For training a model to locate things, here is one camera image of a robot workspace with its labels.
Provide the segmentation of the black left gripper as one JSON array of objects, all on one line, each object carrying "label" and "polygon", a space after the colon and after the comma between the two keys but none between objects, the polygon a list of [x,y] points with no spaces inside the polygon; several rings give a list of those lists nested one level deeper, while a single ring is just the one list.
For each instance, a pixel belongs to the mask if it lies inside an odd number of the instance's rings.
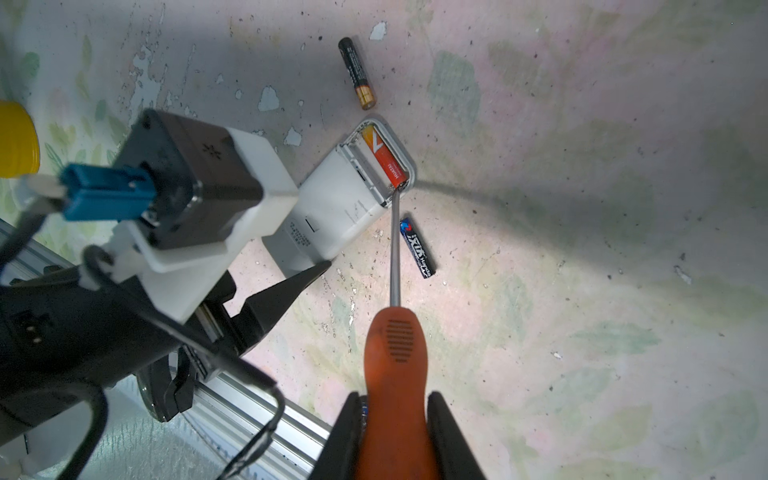
[{"label": "black left gripper", "polygon": [[[212,314],[204,326],[193,313],[186,324],[205,336],[220,351],[243,356],[260,343],[278,324],[303,291],[331,266],[326,260],[265,290],[249,296],[240,312],[227,313],[224,303],[233,299],[236,285],[224,275],[198,307]],[[124,282],[139,307],[128,307],[119,297],[104,290],[79,285],[77,268],[68,268],[41,278],[1,287],[1,446],[22,436],[46,420],[83,401],[63,388],[63,381],[88,382],[100,388],[114,386],[136,374],[149,387],[150,400],[161,407],[173,405],[186,380],[160,380],[153,367],[177,350],[186,350],[192,372],[209,379],[224,370],[195,347],[182,347],[173,338],[137,315],[141,306],[151,306],[136,278]]]}]

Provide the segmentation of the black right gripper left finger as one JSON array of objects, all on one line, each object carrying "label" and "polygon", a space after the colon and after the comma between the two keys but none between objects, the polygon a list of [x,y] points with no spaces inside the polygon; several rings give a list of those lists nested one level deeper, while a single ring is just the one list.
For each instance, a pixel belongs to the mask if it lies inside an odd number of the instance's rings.
[{"label": "black right gripper left finger", "polygon": [[352,480],[355,478],[363,434],[363,402],[357,392],[348,395],[309,480]]}]

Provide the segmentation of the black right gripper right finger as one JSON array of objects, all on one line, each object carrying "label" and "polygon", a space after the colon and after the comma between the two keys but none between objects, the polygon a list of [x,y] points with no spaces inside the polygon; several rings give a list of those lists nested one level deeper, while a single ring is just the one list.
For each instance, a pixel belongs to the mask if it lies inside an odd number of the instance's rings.
[{"label": "black right gripper right finger", "polygon": [[474,454],[440,392],[427,398],[427,429],[437,462],[439,479],[485,479]]}]

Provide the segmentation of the orange handled screwdriver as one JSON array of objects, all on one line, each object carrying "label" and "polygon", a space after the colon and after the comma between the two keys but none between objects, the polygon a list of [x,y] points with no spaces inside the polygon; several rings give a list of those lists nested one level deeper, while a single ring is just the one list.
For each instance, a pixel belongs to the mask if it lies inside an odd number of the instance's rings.
[{"label": "orange handled screwdriver", "polygon": [[367,422],[357,479],[436,479],[425,413],[428,354],[413,311],[401,305],[400,192],[391,205],[389,306],[369,327],[364,349]]}]

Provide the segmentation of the small white remote control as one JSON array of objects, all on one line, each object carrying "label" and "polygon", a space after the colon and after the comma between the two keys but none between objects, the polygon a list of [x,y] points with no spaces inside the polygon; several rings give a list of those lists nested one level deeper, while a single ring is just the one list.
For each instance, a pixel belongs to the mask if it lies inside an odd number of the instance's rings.
[{"label": "small white remote control", "polygon": [[[407,182],[395,190],[364,152],[361,130],[373,124],[405,169]],[[286,277],[335,259],[391,207],[395,191],[417,180],[415,162],[383,117],[370,115],[338,142],[299,187],[297,204],[276,233],[263,239]]]}]

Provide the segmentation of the blue black AAA battery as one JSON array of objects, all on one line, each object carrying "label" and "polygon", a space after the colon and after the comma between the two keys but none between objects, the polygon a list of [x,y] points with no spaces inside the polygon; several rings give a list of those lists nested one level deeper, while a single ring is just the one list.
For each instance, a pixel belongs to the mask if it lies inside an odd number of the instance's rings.
[{"label": "blue black AAA battery", "polygon": [[400,220],[400,233],[422,277],[424,279],[432,277],[436,273],[436,268],[413,221],[409,217],[404,217]]}]

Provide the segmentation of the red orange AAA battery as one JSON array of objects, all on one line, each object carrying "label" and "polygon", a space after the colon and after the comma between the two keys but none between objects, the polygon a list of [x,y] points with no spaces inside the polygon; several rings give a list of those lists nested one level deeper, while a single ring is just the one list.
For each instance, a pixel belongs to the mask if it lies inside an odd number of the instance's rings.
[{"label": "red orange AAA battery", "polygon": [[408,176],[393,151],[384,141],[379,129],[373,124],[369,124],[361,130],[360,134],[364,142],[363,152],[374,161],[392,187],[395,190],[400,189],[407,182]]}]

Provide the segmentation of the black gold AA battery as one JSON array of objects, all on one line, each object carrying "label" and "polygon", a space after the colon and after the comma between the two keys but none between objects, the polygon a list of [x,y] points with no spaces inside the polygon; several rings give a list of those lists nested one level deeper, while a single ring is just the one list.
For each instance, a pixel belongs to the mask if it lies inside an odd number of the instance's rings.
[{"label": "black gold AA battery", "polygon": [[376,105],[376,97],[353,40],[349,37],[342,38],[338,42],[338,49],[351,78],[361,108],[363,110],[372,109]]}]

